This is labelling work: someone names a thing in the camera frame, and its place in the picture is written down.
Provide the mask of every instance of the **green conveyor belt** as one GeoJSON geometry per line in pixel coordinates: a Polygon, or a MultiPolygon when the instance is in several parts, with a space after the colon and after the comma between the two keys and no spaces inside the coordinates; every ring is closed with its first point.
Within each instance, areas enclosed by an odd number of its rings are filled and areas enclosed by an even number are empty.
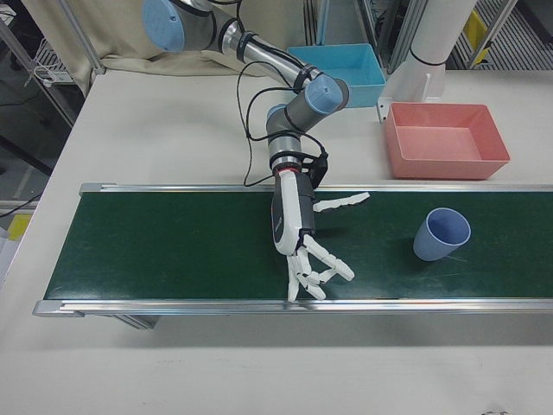
{"type": "MultiPolygon", "coordinates": [[[[284,299],[271,197],[85,193],[44,299],[284,299]]],[[[553,297],[552,193],[372,192],[363,205],[317,214],[316,224],[316,240],[356,273],[327,283],[329,299],[553,297]],[[425,263],[412,240],[437,207],[462,212],[473,235],[425,263]]]]}

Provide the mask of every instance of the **pink bin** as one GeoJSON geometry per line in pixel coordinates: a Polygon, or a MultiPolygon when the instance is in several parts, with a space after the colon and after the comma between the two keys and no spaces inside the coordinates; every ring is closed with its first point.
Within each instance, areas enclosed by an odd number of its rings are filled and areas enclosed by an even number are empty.
{"type": "Polygon", "coordinates": [[[385,134],[396,178],[483,180],[510,160],[485,105],[395,102],[385,134]]]}

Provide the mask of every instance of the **white table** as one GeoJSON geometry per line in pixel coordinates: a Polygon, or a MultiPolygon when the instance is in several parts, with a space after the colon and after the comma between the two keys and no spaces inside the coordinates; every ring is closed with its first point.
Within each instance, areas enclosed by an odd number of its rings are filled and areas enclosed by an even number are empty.
{"type": "MultiPolygon", "coordinates": [[[[247,80],[245,92],[268,83],[247,80]]],[[[241,182],[234,84],[97,78],[0,290],[0,411],[551,413],[550,316],[165,317],[151,332],[31,316],[82,182],[241,182]]],[[[449,73],[444,101],[489,105],[512,154],[491,182],[551,184],[553,73],[449,73]]],[[[255,119],[261,134],[264,109],[255,119]]],[[[348,110],[314,129],[331,155],[325,183],[389,182],[376,119],[348,110]]],[[[266,163],[255,145],[252,177],[266,163]]]]}

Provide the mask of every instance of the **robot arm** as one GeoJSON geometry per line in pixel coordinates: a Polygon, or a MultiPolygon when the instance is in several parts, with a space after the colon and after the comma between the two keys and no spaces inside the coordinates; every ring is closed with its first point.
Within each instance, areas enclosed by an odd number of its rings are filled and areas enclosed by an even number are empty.
{"type": "Polygon", "coordinates": [[[327,154],[308,166],[300,142],[303,133],[346,106],[346,83],[259,39],[207,0],[144,0],[143,24],[149,38],[163,50],[211,50],[234,55],[245,64],[261,63],[259,68],[271,78],[293,86],[296,97],[287,105],[272,108],[267,119],[270,168],[276,179],[271,206],[273,240],[288,260],[289,300],[296,299],[300,284],[315,298],[324,299],[320,283],[335,274],[351,280],[353,271],[313,239],[314,211],[361,203],[369,195],[315,204],[313,189],[327,171],[327,154]],[[312,271],[308,254],[328,270],[312,271]]]}

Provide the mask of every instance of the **plastic tray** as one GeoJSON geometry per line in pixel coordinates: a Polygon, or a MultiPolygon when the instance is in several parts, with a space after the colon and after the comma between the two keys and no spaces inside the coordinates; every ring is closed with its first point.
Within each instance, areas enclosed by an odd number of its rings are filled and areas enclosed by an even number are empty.
{"type": "Polygon", "coordinates": [[[392,103],[385,134],[397,178],[484,180],[510,160],[485,105],[392,103]]]}
{"type": "Polygon", "coordinates": [[[328,75],[344,80],[350,89],[346,107],[375,106],[385,86],[385,79],[372,46],[304,46],[289,48],[295,57],[318,67],[328,75]]]}

